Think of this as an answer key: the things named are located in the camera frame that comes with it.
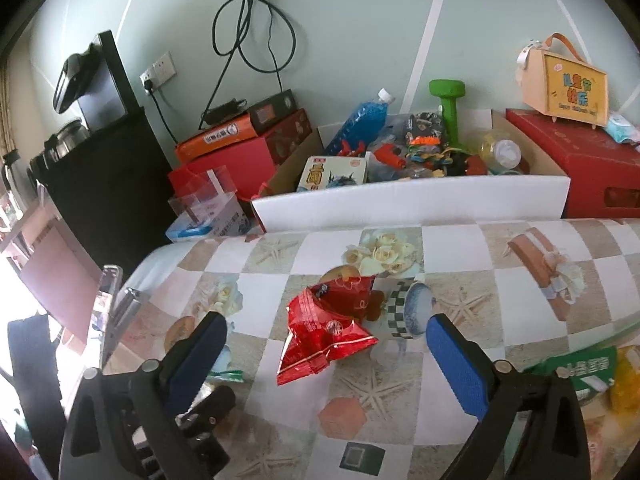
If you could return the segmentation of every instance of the black cabinet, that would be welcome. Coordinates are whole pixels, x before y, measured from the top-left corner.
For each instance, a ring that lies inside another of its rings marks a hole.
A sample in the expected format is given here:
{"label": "black cabinet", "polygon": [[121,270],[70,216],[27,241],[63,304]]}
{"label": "black cabinet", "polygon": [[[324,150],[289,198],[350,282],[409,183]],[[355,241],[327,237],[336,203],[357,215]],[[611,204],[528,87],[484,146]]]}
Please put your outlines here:
{"label": "black cabinet", "polygon": [[95,263],[119,265],[128,277],[169,243],[170,171],[139,108],[93,133],[38,179]]}

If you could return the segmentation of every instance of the red wrapper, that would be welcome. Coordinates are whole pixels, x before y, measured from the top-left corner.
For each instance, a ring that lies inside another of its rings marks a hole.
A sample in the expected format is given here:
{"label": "red wrapper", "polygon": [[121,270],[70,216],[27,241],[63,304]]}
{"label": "red wrapper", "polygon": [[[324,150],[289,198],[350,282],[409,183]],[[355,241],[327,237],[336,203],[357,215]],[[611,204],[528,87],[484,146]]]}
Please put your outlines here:
{"label": "red wrapper", "polygon": [[311,291],[321,300],[325,310],[362,320],[367,313],[375,279],[375,276],[338,278],[330,282],[318,283],[311,287]]}
{"label": "red wrapper", "polygon": [[[361,293],[352,292],[354,296]],[[312,288],[306,288],[289,303],[289,336],[278,367],[278,386],[317,374],[327,368],[329,362],[355,354],[378,342],[352,316],[336,313],[323,300],[316,296]],[[359,301],[352,301],[351,308],[354,305],[359,307]],[[339,308],[348,309],[348,302],[341,303]]]}

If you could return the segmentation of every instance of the light blue wall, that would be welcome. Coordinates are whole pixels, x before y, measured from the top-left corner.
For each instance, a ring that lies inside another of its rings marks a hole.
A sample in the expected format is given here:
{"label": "light blue wall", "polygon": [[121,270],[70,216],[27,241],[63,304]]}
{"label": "light blue wall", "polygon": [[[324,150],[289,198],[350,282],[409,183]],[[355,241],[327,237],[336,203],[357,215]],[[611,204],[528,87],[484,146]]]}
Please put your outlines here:
{"label": "light blue wall", "polygon": [[[82,52],[94,35],[114,35],[129,0],[49,0],[38,12],[31,37],[34,83],[44,121],[51,132],[68,120],[51,109],[52,88],[62,62]],[[161,105],[178,139],[196,132],[199,115],[224,60],[210,46],[210,24],[225,0],[131,0],[118,38],[118,50],[138,101],[145,106],[156,136],[172,163],[172,142],[164,131],[138,76],[170,51],[178,75],[162,87]],[[353,105],[382,86],[398,100],[398,111],[430,14],[432,0],[270,0],[295,24],[298,51],[282,73],[316,125],[343,120]],[[640,85],[640,57],[628,35],[602,0],[444,0],[411,110],[433,109],[432,78],[460,78],[468,85],[466,108],[521,107],[514,79],[515,58],[530,39],[566,34],[581,51],[581,36],[594,65],[609,72],[610,102],[617,110]],[[220,43],[232,43],[235,9],[220,23]],[[575,24],[572,29],[570,21]],[[268,12],[254,17],[247,56],[270,68],[266,50]],[[289,51],[283,24],[274,28],[280,61]],[[260,100],[277,90],[274,75],[260,75],[234,59],[217,104],[231,98]],[[640,123],[640,97],[625,115]]]}

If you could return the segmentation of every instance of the yellow sign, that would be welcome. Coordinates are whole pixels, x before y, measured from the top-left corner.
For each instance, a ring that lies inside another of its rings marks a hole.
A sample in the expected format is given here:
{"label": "yellow sign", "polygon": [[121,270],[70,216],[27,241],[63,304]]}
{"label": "yellow sign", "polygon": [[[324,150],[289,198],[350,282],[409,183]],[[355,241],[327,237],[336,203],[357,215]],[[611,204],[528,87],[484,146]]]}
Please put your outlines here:
{"label": "yellow sign", "polygon": [[546,115],[605,126],[609,120],[607,74],[593,67],[544,53]]}

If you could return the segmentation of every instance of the curtain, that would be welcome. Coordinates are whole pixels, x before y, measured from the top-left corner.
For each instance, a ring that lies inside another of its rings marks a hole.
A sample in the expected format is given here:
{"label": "curtain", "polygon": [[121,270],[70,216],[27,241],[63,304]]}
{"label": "curtain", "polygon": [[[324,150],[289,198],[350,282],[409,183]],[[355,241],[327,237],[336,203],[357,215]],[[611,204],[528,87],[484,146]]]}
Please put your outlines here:
{"label": "curtain", "polygon": [[9,114],[9,69],[6,61],[0,66],[0,156],[14,149],[15,139]]}

